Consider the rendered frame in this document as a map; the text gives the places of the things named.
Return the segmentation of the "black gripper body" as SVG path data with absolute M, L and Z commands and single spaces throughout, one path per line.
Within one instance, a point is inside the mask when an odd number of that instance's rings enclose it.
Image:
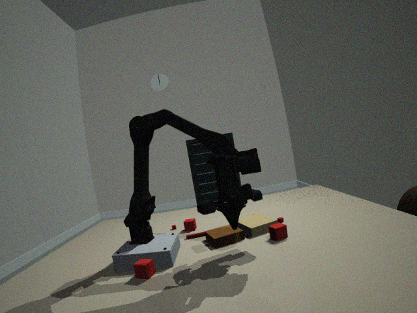
M 218 201 L 212 201 L 212 200 L 205 200 L 205 201 L 201 201 L 197 203 L 197 212 L 201 213 L 202 215 L 208 215 L 211 213 L 215 213 L 217 208 L 219 210 L 225 211 L 230 209 L 230 205 L 227 202 L 222 202 L 222 198 L 221 198 L 221 187 L 222 185 L 226 185 L 226 187 L 229 186 L 233 186 L 233 181 L 237 181 L 237 183 L 239 184 L 239 180 L 237 180 L 237 177 L 230 177 L 230 178 L 226 178 L 226 179 L 217 179 L 216 180 L 216 186 L 218 186 Z M 247 198 L 247 200 L 252 200 L 252 201 L 259 201 L 262 200 L 262 194 L 260 190 L 255 190 L 252 189 L 252 196 Z

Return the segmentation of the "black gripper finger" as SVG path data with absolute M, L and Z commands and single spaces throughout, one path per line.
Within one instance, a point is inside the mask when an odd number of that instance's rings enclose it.
M 233 230 L 236 230 L 236 229 L 235 229 L 235 222 L 234 222 L 234 219 L 233 219 L 233 214 L 232 214 L 233 209 L 231 209 L 231 208 L 230 208 L 230 209 L 228 209 L 228 210 L 222 211 L 222 210 L 219 210 L 219 209 L 217 208 L 217 211 L 222 212 L 222 213 L 223 213 L 223 215 L 225 215 L 225 217 L 226 217 L 226 219 L 227 219 L 228 223 L 231 225 L 232 229 L 233 229 Z
M 234 219 L 234 222 L 235 222 L 235 229 L 236 230 L 237 230 L 237 226 L 238 226 L 238 219 L 239 219 L 240 212 L 244 207 L 246 207 L 246 205 L 241 205 L 241 206 L 238 206 L 236 208 L 231 207 L 231 209 L 233 209 L 232 214 L 233 214 L 233 219 Z

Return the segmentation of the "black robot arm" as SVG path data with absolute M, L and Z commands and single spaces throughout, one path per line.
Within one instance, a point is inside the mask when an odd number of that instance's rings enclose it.
M 215 154 L 237 156 L 228 159 L 225 156 L 210 156 L 206 164 L 214 164 L 216 179 L 236 176 L 234 160 L 237 172 L 241 172 L 242 175 L 261 172 L 256 148 L 238 152 L 231 145 L 228 136 L 204 129 L 167 109 L 142 117 L 135 116 L 129 122 L 130 136 L 134 144 L 134 193 L 130 200 L 129 214 L 124 220 L 126 227 L 130 230 L 130 245 L 146 245 L 154 239 L 148 221 L 156 208 L 156 197 L 151 196 L 149 192 L 149 145 L 154 130 L 164 125 L 175 127 L 197 139 Z M 222 202 L 227 202 L 232 208 L 247 204 L 247 198 L 252 195 L 252 188 L 249 184 L 239 186 L 237 181 L 233 181 L 233 186 L 222 185 L 221 187 Z

